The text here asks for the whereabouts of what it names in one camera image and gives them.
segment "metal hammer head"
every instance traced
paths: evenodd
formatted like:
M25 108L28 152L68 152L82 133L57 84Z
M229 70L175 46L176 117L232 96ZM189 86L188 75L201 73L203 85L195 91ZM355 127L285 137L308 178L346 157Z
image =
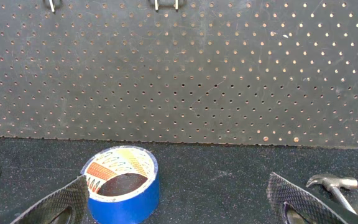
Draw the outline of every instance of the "metal hammer head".
M321 184L326 190L330 191L332 187L345 188L345 189L356 189L358 186L357 180L353 177L337 177L332 174L318 174L310 177L306 183L306 187L313 184Z

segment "black tabletop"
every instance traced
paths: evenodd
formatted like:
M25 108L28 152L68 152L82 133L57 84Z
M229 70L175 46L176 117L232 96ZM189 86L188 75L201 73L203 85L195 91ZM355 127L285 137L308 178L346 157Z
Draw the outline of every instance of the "black tabletop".
M160 205L144 223L273 223L269 173L296 184L320 173L358 180L358 150L350 149L0 139L0 214L49 194L94 154L124 144L144 147L158 160ZM358 189L342 192L358 213ZM95 222L87 213L83 223Z

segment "pegboard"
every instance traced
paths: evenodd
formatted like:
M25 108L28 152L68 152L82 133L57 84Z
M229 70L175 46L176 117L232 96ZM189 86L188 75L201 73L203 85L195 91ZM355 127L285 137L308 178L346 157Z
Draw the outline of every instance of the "pegboard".
M358 147L358 1L0 1L0 136Z

